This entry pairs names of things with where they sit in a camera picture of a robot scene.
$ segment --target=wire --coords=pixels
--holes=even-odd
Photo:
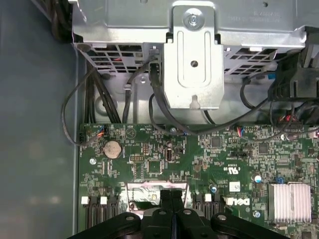
[[[238,137],[241,137],[241,132],[239,127],[237,127],[237,133],[238,133]]]
[[[250,138],[246,138],[246,137],[241,137],[242,139],[246,140],[246,141],[250,141],[250,142],[264,142],[264,141],[269,141],[269,140],[272,140],[274,138],[277,138],[279,136],[281,136],[283,133],[285,133],[285,130],[291,125],[292,121],[293,121],[293,118],[294,118],[294,114],[295,114],[295,106],[294,104],[292,103],[291,105],[291,117],[289,119],[289,122],[283,127],[283,128],[277,128],[274,124],[274,121],[273,121],[273,107],[274,107],[274,103],[271,102],[270,103],[270,108],[269,108],[269,114],[270,114],[270,122],[271,122],[271,125],[278,129],[279,130],[279,133],[277,134],[274,134],[273,136],[271,137],[268,137],[268,138],[263,138],[263,139],[250,139]]]
[[[53,7],[56,11],[58,20],[60,22],[60,24],[68,31],[72,30],[72,24],[70,23],[70,21],[68,20],[68,18],[70,17],[70,13],[67,13],[66,9],[64,8],[64,6],[62,5],[62,3],[60,3],[60,0],[54,0],[53,1]]]
[[[90,105],[89,105],[89,83],[90,81],[87,81],[85,84],[85,102],[84,102],[84,123],[89,123],[89,111],[90,111]]]
[[[107,111],[109,118],[110,119],[112,118],[112,120],[113,120],[113,122],[112,121],[111,122],[112,123],[121,123],[121,120],[120,120],[119,114],[116,110],[114,101],[110,95],[110,92],[105,87],[105,85],[102,81],[101,75],[98,72],[95,72],[94,75],[96,76],[95,77],[95,84],[96,84],[96,87],[100,93],[103,104],[109,110],[109,112]]]
[[[149,60],[147,60],[143,66],[141,66],[141,68],[137,69],[136,72],[133,73],[133,75],[131,75],[131,77],[129,78],[129,80],[127,81],[127,85],[132,85],[133,80],[139,76],[140,74],[144,73],[148,67],[149,67],[149,63],[153,60],[153,58],[150,58]],[[132,94],[132,89],[127,89],[125,90],[125,106],[124,106],[124,110],[123,110],[123,116],[122,116],[122,122],[123,123],[127,123],[128,121],[128,117],[129,117],[129,111],[130,111],[130,104],[131,104],[131,94]]]
[[[77,143],[75,142],[72,137],[70,136],[70,133],[67,129],[66,126],[66,119],[65,119],[65,108],[66,105],[68,104],[69,100],[71,99],[71,97],[74,95],[74,93],[83,85],[85,84],[86,80],[88,79],[88,77],[95,71],[95,68],[92,68],[88,73],[85,74],[85,76],[83,77],[83,79],[77,84],[77,86],[72,90],[72,92],[66,97],[66,99],[64,100],[63,104],[62,104],[62,110],[61,110],[61,120],[62,120],[62,127],[63,127],[63,132],[66,136],[66,138],[75,146],[81,147],[81,146],[88,146],[89,144],[91,144],[92,142],[94,142],[99,136],[96,135],[94,137],[92,137],[89,141],[84,142],[84,143]]]
[[[244,104],[244,106],[246,106],[247,108],[249,108],[251,110],[255,107],[251,103],[248,102],[248,100],[245,96],[245,87],[251,83],[251,80],[256,78],[256,77],[268,76],[269,74],[274,74],[274,73],[275,73],[274,71],[261,72],[261,73],[258,73],[256,75],[253,75],[251,77],[248,77],[244,80],[243,85],[240,88],[240,99],[241,99],[242,103]]]
[[[207,120],[208,120],[211,124],[216,124],[216,123],[213,121],[213,119],[210,117],[208,111],[204,111],[204,114],[205,114]]]
[[[153,118],[153,104],[152,104],[152,101],[153,101],[153,98],[154,98],[154,94],[151,95],[150,99],[149,99],[149,114],[150,114],[150,119],[151,119],[151,123],[153,125],[153,127],[161,132],[164,132],[164,133],[167,133],[169,135],[184,135],[184,133],[172,133],[170,132],[169,130],[166,130],[162,127],[160,127],[154,120]]]
[[[51,12],[51,32],[53,37],[63,43],[72,42],[71,29],[66,29],[61,23],[61,19],[59,19],[62,13],[61,8],[59,8],[60,5],[54,5],[52,2],[48,2],[46,5],[49,7],[48,9]]]
[[[94,82],[89,81],[89,118],[91,123],[96,123],[95,119],[95,99],[94,99]]]
[[[177,121],[171,115],[169,110],[167,109],[167,106],[165,104],[164,98],[163,98],[162,93],[161,93],[160,83],[159,83],[159,76],[158,76],[157,67],[156,67],[155,64],[151,65],[150,80],[151,80],[151,84],[152,84],[152,87],[153,87],[154,95],[155,95],[156,101],[158,103],[158,106],[159,106],[160,110],[162,111],[162,113],[165,115],[165,117],[176,128],[178,128],[178,129],[180,129],[183,132],[186,132],[188,134],[192,134],[192,135],[211,134],[213,132],[220,131],[220,130],[223,130],[225,128],[231,127],[232,125],[234,125],[235,123],[237,123],[241,119],[254,114],[255,112],[260,110],[263,106],[265,106],[268,103],[268,99],[264,99],[254,109],[248,111],[247,113],[243,114],[242,116],[237,117],[237,118],[235,118],[235,119],[233,119],[233,120],[231,120],[229,122],[226,122],[224,124],[221,124],[221,125],[218,125],[218,126],[215,126],[215,127],[211,127],[211,128],[208,128],[208,129],[204,129],[204,130],[192,131],[189,128],[187,128],[186,126],[182,125],[179,121]]]

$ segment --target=silver heatsink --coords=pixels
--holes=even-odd
[[[311,222],[310,186],[269,185],[269,218],[275,223]]]

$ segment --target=black ram slot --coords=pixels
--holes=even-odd
[[[104,222],[104,205],[100,206],[100,222]]]
[[[214,214],[213,209],[214,207],[212,207],[211,203],[205,203],[204,214],[207,219],[210,219],[213,216]]]
[[[103,205],[103,221],[105,222],[107,220],[108,210],[107,205]]]
[[[89,223],[88,223],[88,228],[92,227],[92,206],[88,206],[88,219],[89,219]]]
[[[97,205],[93,206],[93,226],[96,226],[98,224],[98,214],[99,214],[99,209]]]
[[[200,202],[195,202],[195,203],[193,204],[193,208],[194,208],[194,209],[197,209],[197,210],[201,210],[201,203],[200,203]]]
[[[90,221],[89,207],[85,206],[85,230],[89,229],[89,221]]]

